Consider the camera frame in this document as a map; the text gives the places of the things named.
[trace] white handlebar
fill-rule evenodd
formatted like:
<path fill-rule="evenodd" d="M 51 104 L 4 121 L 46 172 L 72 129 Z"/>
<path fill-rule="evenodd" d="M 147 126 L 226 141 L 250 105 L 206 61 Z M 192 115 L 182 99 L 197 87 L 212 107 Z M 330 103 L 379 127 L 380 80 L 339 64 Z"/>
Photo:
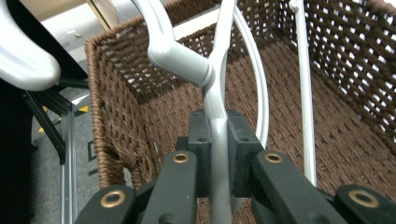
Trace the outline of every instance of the white handlebar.
<path fill-rule="evenodd" d="M 203 87 L 211 74 L 209 61 L 176 42 L 172 23 L 161 2 L 133 0 L 133 3 L 148 25 L 150 62 L 172 75 Z"/>
<path fill-rule="evenodd" d="M 6 0 L 0 0 L 0 27 L 0 78 L 28 91 L 55 85 L 61 75 L 58 62 L 19 28 Z"/>

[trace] white metal rod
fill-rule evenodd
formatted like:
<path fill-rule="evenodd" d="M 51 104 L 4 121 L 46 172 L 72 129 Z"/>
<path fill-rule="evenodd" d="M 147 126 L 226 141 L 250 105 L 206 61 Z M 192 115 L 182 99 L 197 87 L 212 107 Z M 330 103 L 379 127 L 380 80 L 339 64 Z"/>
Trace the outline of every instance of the white metal rod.
<path fill-rule="evenodd" d="M 262 147 L 266 148 L 269 127 L 269 100 L 267 81 L 265 78 L 264 67 L 262 65 L 262 58 L 260 57 L 260 53 L 257 48 L 256 42 L 254 41 L 253 35 L 248 28 L 248 24 L 246 23 L 245 18 L 237 7 L 233 11 L 233 16 L 235 18 L 236 26 L 241 32 L 241 35 L 247 47 L 247 52 L 249 54 L 254 76 L 256 78 L 258 104 L 256 136 L 262 143 Z"/>
<path fill-rule="evenodd" d="M 300 65 L 300 83 L 304 134 L 304 173 L 312 185 L 317 185 L 314 115 L 312 106 L 311 74 L 309 69 L 308 40 L 306 37 L 303 0 L 291 0 L 290 9 L 296 15 L 297 46 Z"/>
<path fill-rule="evenodd" d="M 133 0 L 133 3 L 148 25 L 150 62 L 172 75 L 203 87 L 210 79 L 209 61 L 175 41 L 172 23 L 161 2 Z"/>
<path fill-rule="evenodd" d="M 224 105 L 227 52 L 231 42 L 233 8 L 236 0 L 223 1 L 219 10 L 213 51 L 211 79 L 205 86 L 204 106 L 212 135 L 210 222 L 232 223 L 230 174 L 228 167 L 227 112 Z"/>

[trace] brass rivet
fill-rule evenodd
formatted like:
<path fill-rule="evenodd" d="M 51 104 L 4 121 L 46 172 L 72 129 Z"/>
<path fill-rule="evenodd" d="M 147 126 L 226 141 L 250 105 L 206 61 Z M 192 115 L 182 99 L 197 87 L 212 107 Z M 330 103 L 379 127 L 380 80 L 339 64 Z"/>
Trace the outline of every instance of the brass rivet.
<path fill-rule="evenodd" d="M 358 203 L 364 207 L 377 208 L 379 206 L 378 199 L 373 194 L 363 189 L 353 189 L 348 193 L 353 202 Z"/>
<path fill-rule="evenodd" d="M 268 153 L 265 154 L 265 159 L 273 162 L 273 163 L 278 163 L 278 162 L 282 162 L 282 157 L 280 157 L 279 155 L 275 154 L 275 153 Z"/>
<path fill-rule="evenodd" d="M 115 201 L 111 201 L 109 200 L 111 196 L 118 196 L 119 198 Z M 112 208 L 122 204 L 124 200 L 125 200 L 125 193 L 122 190 L 117 189 L 105 194 L 105 196 L 102 197 L 100 204 L 104 208 Z"/>
<path fill-rule="evenodd" d="M 172 160 L 177 163 L 184 163 L 190 159 L 189 155 L 185 153 L 177 153 L 173 156 Z"/>

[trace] brown wicker basket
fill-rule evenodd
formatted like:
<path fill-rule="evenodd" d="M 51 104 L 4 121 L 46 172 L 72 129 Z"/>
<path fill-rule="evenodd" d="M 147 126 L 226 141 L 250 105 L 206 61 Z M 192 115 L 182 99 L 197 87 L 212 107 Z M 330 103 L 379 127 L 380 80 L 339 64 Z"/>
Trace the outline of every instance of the brown wicker basket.
<path fill-rule="evenodd" d="M 383 1 L 305 1 L 312 70 L 318 187 L 345 184 L 378 190 L 396 201 L 396 11 Z M 174 25 L 215 0 L 166 5 Z M 270 94 L 268 147 L 302 169 L 301 98 L 294 14 L 285 1 L 238 1 L 257 41 Z M 180 40 L 207 56 L 215 26 Z M 188 134 L 188 115 L 202 108 L 201 91 L 153 67 L 141 17 L 87 43 L 95 150 L 102 188 L 125 184 L 129 170 L 139 189 L 160 172 L 163 157 Z M 227 107 L 255 127 L 256 88 L 250 60 L 233 30 Z M 207 222 L 199 201 L 198 222 Z M 252 223 L 248 205 L 234 223 Z"/>

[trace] metal bar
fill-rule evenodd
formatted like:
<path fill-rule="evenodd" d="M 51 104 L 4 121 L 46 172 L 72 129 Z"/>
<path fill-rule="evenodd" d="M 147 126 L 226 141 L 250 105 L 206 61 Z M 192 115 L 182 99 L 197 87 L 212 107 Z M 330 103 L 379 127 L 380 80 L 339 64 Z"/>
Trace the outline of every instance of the metal bar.
<path fill-rule="evenodd" d="M 56 91 L 38 91 L 32 94 L 42 105 L 59 116 L 66 115 L 72 109 L 72 104 Z"/>
<path fill-rule="evenodd" d="M 212 70 L 209 82 L 204 88 L 205 113 L 209 119 L 212 134 L 211 176 L 210 176 L 210 222 L 231 223 L 233 220 L 228 164 L 227 111 L 225 109 L 225 73 L 227 52 L 231 42 L 233 9 L 236 0 L 222 1 L 219 19 L 209 55 Z"/>
<path fill-rule="evenodd" d="M 80 88 L 80 89 L 88 89 L 88 81 L 80 80 L 76 78 L 70 77 L 61 77 L 59 79 L 59 85 L 64 87 L 73 87 L 73 88 Z"/>
<path fill-rule="evenodd" d="M 65 115 L 61 124 L 67 148 L 66 161 L 61 166 L 61 223 L 73 224 L 78 215 L 74 113 Z"/>
<path fill-rule="evenodd" d="M 61 164 L 64 163 L 66 144 L 62 139 L 61 135 L 56 130 L 53 123 L 51 122 L 50 118 L 47 116 L 42 105 L 37 101 L 35 96 L 29 91 L 26 91 L 22 97 L 25 100 L 27 106 L 29 106 L 30 110 L 34 114 L 38 123 L 40 123 L 41 127 L 43 127 L 44 132 L 49 137 L 49 140 L 54 145 L 56 151 L 58 152 L 60 163 Z"/>
<path fill-rule="evenodd" d="M 304 173 L 312 185 L 317 185 L 314 112 L 312 106 L 311 73 L 309 69 L 308 39 L 306 37 L 303 0 L 291 0 L 290 9 L 296 14 L 297 47 L 300 67 L 301 99 L 304 134 Z"/>
<path fill-rule="evenodd" d="M 253 67 L 254 76 L 256 78 L 257 88 L 257 128 L 256 135 L 262 143 L 262 147 L 267 147 L 268 129 L 269 129 L 269 100 L 267 81 L 265 78 L 264 67 L 262 65 L 262 58 L 253 35 L 250 32 L 247 22 L 238 7 L 233 9 L 233 17 L 242 37 L 244 38 L 247 51 Z"/>
<path fill-rule="evenodd" d="M 279 223 L 346 223 L 286 155 L 264 150 L 251 167 L 254 196 L 268 197 Z"/>
<path fill-rule="evenodd" d="M 207 58 L 175 41 L 172 23 L 161 2 L 158 0 L 132 2 L 148 25 L 150 62 L 157 68 L 203 87 L 211 74 L 210 63 Z"/>

